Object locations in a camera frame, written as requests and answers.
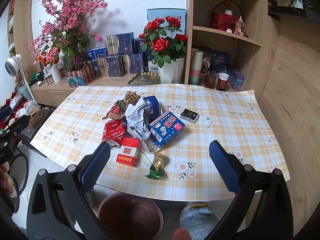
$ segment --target floral tablecloth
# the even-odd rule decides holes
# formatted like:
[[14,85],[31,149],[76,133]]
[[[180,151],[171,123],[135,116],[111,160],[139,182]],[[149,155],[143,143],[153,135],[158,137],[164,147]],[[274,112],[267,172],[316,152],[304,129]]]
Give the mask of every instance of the floral tablecloth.
[[163,109],[177,117],[188,108],[200,114],[193,124],[183,120],[185,129],[165,145],[165,172],[161,180],[147,179],[148,168],[138,162],[130,167],[111,157],[97,183],[114,190],[143,197],[174,201],[208,201],[234,197],[213,165],[208,147],[218,140],[242,164],[256,170],[282,170],[290,179],[280,146],[263,116],[254,91],[219,92],[180,84],[141,87],[79,87],[54,111],[31,144],[63,167],[78,164],[92,154],[102,141],[108,120],[102,120],[126,91],[142,97],[155,95]]

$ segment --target metal screw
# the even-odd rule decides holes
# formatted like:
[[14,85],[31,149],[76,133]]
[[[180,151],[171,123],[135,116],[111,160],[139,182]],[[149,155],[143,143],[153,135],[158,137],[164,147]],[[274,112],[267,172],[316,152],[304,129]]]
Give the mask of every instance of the metal screw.
[[77,166],[75,166],[75,165],[70,165],[70,166],[68,167],[68,171],[72,172],[72,171],[74,171],[76,168],[77,168]]
[[281,174],[282,174],[282,172],[281,172],[281,170],[279,170],[279,169],[275,169],[275,174],[277,174],[277,175],[281,175]]
[[39,174],[40,176],[44,175],[44,174],[45,174],[45,169],[39,170],[38,174]]
[[252,166],[249,165],[249,164],[246,164],[246,165],[244,166],[244,169],[245,169],[246,171],[252,171],[252,170],[253,170]]

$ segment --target white wall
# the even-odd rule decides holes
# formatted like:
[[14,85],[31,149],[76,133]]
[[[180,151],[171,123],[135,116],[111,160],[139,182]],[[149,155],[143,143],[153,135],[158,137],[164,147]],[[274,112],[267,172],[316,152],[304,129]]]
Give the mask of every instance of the white wall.
[[[88,21],[88,30],[99,27],[100,36],[118,33],[134,32],[135,38],[143,32],[147,24],[147,9],[152,8],[186,8],[186,0],[105,0],[106,9],[97,9]],[[54,21],[53,16],[46,14],[38,0],[32,0],[32,29],[36,38],[41,34],[42,24],[48,20]],[[90,48],[105,46],[105,42],[91,39]]]
[[15,87],[15,78],[10,76],[4,68],[4,63],[10,57],[8,48],[8,10],[5,9],[0,18],[0,106],[11,95]]

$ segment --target human hand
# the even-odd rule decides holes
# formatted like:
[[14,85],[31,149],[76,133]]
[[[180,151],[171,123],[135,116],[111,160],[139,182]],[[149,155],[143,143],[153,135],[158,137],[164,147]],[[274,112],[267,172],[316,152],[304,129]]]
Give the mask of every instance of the human hand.
[[178,228],[174,232],[172,240],[191,240],[191,236],[186,228]]
[[13,194],[13,179],[7,173],[10,169],[9,163],[0,165],[0,186],[7,190],[9,194]]

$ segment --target white crumpled paper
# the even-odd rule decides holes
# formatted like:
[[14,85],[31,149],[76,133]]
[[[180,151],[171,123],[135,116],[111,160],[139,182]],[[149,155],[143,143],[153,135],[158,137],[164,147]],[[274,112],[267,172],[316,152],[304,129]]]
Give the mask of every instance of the white crumpled paper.
[[146,140],[151,134],[146,125],[149,120],[145,122],[144,114],[145,111],[147,112],[149,109],[150,103],[140,98],[135,106],[129,104],[124,113],[128,122],[128,132],[140,140]]

